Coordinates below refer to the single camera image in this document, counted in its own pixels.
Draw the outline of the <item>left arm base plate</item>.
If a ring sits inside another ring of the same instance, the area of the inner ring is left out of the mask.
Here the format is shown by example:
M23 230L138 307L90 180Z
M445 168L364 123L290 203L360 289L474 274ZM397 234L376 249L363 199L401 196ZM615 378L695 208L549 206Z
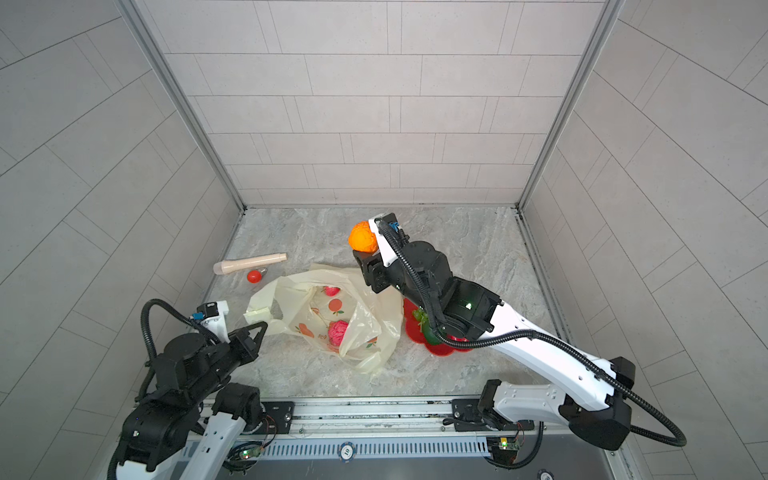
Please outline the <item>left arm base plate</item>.
M288 434L291 429L296 404L291 401L267 401L262 403L263 415L261 420L244 435L270 437Z

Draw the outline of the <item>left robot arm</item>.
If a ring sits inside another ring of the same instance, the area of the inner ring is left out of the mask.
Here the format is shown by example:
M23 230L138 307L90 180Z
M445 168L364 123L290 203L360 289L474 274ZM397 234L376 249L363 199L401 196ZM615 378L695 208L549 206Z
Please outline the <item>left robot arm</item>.
M204 400L214 393L212 416L182 477L216 478L236 438L269 425L259 389L231 381L234 370L258 358L267 328L258 322L215 345L200 333L172 340L152 362L157 388L125 419L106 477L170 478L199 425Z

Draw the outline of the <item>cream plastic bag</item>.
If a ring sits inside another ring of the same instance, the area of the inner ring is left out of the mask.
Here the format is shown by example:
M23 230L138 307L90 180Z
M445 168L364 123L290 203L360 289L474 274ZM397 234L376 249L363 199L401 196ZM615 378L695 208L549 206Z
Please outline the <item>cream plastic bag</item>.
M281 276L254 293L244 319L268 323L268 335L303 338L360 373L381 370L394 353L404 322L403 296L393 287L375 293L355 268L314 264L308 271ZM331 322L347 321L336 348L328 340Z

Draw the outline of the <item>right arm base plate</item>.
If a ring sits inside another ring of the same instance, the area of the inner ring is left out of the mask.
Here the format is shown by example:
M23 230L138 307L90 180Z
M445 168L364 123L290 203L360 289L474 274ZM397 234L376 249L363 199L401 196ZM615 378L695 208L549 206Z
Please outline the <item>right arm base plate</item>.
M508 431L516 434L537 429L531 420L513 423L490 410L482 411L478 398L452 400L451 414L443 419L443 425L452 426L457 432Z

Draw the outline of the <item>green grape bunch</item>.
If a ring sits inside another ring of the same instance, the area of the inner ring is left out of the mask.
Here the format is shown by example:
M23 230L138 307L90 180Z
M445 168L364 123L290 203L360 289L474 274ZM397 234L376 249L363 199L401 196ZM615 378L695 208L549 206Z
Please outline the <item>green grape bunch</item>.
M429 329L429 317L422 308L417 308L412 312L413 318L418 323L421 332Z

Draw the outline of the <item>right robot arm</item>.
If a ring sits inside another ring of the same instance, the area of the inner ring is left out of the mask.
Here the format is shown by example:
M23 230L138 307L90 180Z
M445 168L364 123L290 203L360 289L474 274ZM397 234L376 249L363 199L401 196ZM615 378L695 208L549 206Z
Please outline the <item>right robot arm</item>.
M567 426L578 438L618 450L629 434L682 448L683 431L633 391L635 365L579 350L538 327L499 295L453 274L447 257L423 241L398 239L353 250L366 284L388 287L421 307L433 335L460 350L495 349L547 379L544 386L487 381L478 409L502 431L521 420Z

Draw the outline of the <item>orange fruit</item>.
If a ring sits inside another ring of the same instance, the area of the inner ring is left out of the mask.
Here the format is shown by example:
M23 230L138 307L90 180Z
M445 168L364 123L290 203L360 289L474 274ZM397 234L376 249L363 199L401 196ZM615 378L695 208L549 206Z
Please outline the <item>orange fruit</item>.
M348 244L357 252L376 253L378 251L377 237L368 221L360 222L352 228L348 236Z

